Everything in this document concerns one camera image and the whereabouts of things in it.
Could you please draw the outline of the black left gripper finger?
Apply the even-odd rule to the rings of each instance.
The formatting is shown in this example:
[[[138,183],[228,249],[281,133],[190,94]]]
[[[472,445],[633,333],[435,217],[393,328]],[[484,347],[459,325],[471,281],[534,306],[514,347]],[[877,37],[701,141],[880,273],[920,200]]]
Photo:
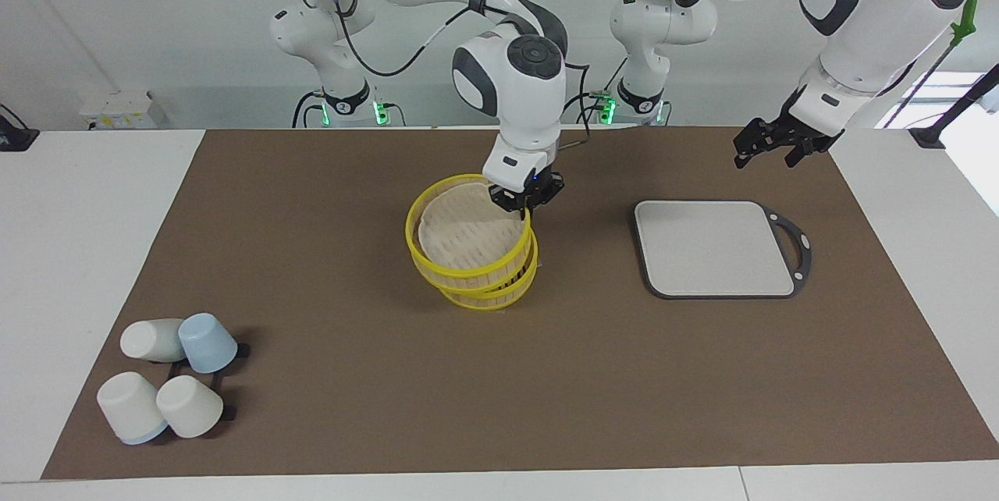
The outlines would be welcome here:
[[[773,149],[772,124],[763,118],[754,118],[734,138],[734,165],[744,168],[753,157]]]
[[[810,155],[827,153],[836,141],[836,136],[796,136],[795,138],[790,139],[786,144],[791,147],[791,150],[785,155],[784,162],[788,168],[794,168],[802,162],[804,158],[809,157]]]

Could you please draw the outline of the yellow bamboo steamer tier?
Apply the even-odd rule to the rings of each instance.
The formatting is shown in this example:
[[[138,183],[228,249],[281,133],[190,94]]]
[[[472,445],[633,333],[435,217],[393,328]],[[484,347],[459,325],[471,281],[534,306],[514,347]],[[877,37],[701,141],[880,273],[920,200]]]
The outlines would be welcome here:
[[[463,295],[439,289],[447,301],[457,307],[477,312],[500,311],[518,302],[531,288],[539,267],[538,238],[532,234],[528,239],[528,256],[520,272],[502,288],[490,290],[481,295]]]
[[[535,231],[534,225],[532,225],[532,216],[529,213],[525,218],[524,233],[522,233],[521,240],[517,242],[515,248],[499,261],[485,267],[472,270],[454,270],[439,266],[429,260],[422,252],[417,239],[418,220],[420,220],[422,211],[427,207],[429,200],[442,194],[446,189],[471,182],[482,182],[489,185],[489,182],[481,174],[467,173],[447,177],[422,191],[407,211],[406,220],[404,220],[404,242],[409,249],[415,270],[436,289],[463,295],[481,295],[490,290],[502,288],[504,284],[510,283],[517,276],[527,261],[528,239],[532,234],[535,235]]]

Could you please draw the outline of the black cup rack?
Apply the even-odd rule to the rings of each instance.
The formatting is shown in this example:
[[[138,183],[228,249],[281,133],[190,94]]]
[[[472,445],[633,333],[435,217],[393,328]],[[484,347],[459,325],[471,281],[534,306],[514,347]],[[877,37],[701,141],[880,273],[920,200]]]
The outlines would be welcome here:
[[[195,373],[188,359],[175,361],[169,363],[170,370],[168,373],[168,379],[175,378],[180,375],[193,375],[193,376],[204,376],[209,378],[208,387],[211,391],[219,394],[222,397],[222,414],[220,417],[221,421],[233,421],[238,415],[238,406],[234,401],[229,400],[227,396],[223,393],[225,392],[225,384],[228,378],[234,377],[242,371],[252,355],[252,346],[243,341],[239,341],[236,344],[236,355],[231,362],[228,363],[224,368],[214,371],[212,373]]]

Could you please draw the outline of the white perforated steamer liner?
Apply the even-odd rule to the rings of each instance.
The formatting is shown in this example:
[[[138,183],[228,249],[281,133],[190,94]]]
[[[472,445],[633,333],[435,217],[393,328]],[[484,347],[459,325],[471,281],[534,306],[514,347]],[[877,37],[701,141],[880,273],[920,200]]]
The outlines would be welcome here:
[[[439,266],[472,270],[495,263],[515,248],[525,220],[492,202],[489,185],[464,183],[429,200],[417,226],[422,252]]]

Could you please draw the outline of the green tipped thin pole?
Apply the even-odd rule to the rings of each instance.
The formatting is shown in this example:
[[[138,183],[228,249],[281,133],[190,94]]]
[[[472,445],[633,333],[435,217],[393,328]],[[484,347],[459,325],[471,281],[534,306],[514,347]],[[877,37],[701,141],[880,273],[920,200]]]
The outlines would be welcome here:
[[[940,56],[934,61],[931,67],[929,67],[928,70],[921,75],[921,77],[913,85],[913,88],[911,88],[909,92],[906,93],[905,97],[901,100],[899,106],[897,106],[893,114],[882,125],[882,129],[889,128],[889,126],[896,120],[896,118],[899,117],[901,113],[903,113],[903,110],[906,109],[907,106],[909,106],[910,102],[915,97],[915,95],[917,95],[919,90],[926,84],[927,80],[931,77],[931,75],[938,70],[938,68],[943,64],[945,59],[952,53],[952,51],[956,49],[956,47],[959,46],[960,43],[963,42],[965,38],[976,32],[975,17],[976,17],[977,4],[978,0],[965,1],[960,20],[951,25],[951,39],[947,47],[940,54]]]

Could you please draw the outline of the white plastic cup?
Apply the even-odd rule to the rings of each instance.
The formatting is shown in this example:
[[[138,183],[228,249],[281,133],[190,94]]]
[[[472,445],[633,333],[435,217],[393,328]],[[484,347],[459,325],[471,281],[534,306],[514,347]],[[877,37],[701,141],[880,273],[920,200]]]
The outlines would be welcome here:
[[[125,327],[120,350],[128,358],[153,363],[182,361],[187,357],[178,333],[182,323],[179,318],[136,321]]]
[[[184,439],[209,432],[225,407],[220,394],[189,375],[168,380],[157,391],[155,402],[168,426]]]
[[[109,378],[97,391],[97,402],[115,437],[135,446],[160,436],[168,423],[159,409],[158,390],[136,371]]]

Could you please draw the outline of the white wall socket box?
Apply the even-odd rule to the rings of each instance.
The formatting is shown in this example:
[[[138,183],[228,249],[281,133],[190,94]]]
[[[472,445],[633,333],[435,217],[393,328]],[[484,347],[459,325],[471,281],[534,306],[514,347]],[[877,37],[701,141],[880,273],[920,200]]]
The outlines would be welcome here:
[[[85,97],[79,117],[88,129],[165,129],[165,111],[147,90],[121,90]]]

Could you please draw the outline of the brown table mat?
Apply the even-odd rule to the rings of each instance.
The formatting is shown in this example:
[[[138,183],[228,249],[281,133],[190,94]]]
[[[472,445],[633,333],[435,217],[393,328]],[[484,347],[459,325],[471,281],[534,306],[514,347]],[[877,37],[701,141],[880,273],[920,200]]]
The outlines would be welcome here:
[[[500,312],[415,270],[404,218],[471,172],[488,131],[204,135],[45,479],[553,471],[999,459],[999,442],[829,155],[734,167],[734,129],[604,131],[560,156],[540,267]],[[814,262],[785,300],[663,300],[640,274],[642,200],[752,200]],[[126,446],[100,384],[138,371],[130,323],[217,316],[252,349],[236,418]]]

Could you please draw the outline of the black stand with clamp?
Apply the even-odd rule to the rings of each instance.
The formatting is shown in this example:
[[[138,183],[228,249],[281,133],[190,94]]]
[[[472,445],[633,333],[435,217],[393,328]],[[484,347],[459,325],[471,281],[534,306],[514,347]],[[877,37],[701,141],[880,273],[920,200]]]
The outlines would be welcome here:
[[[907,129],[913,140],[922,148],[945,149],[940,140],[943,132],[972,106],[978,105],[987,114],[999,112],[999,62],[982,75],[952,106],[928,127]]]

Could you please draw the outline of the light blue plastic cup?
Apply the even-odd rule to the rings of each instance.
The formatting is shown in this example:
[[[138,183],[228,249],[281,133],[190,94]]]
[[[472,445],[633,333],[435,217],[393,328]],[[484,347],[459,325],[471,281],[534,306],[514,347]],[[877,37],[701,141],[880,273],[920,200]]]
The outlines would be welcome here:
[[[190,369],[199,374],[217,373],[238,355],[236,339],[209,312],[199,312],[182,320],[178,337]]]

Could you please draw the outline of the black table clamp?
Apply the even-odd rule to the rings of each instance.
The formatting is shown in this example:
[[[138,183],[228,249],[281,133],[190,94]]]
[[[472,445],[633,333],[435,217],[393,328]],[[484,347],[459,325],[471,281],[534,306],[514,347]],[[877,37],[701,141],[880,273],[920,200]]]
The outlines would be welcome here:
[[[0,152],[22,152],[39,138],[41,131],[29,127],[7,105],[0,103]]]

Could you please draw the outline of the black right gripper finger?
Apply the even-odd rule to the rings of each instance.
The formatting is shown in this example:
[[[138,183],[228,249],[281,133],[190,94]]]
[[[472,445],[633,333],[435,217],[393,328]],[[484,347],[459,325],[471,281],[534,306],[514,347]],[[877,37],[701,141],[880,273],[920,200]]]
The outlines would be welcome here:
[[[527,185],[527,209],[534,212],[539,206],[546,205],[564,188],[562,176],[536,176]]]
[[[492,184],[489,185],[489,198],[500,209],[518,213],[521,220],[525,220],[529,214],[527,195],[524,193],[511,192],[500,185]]]

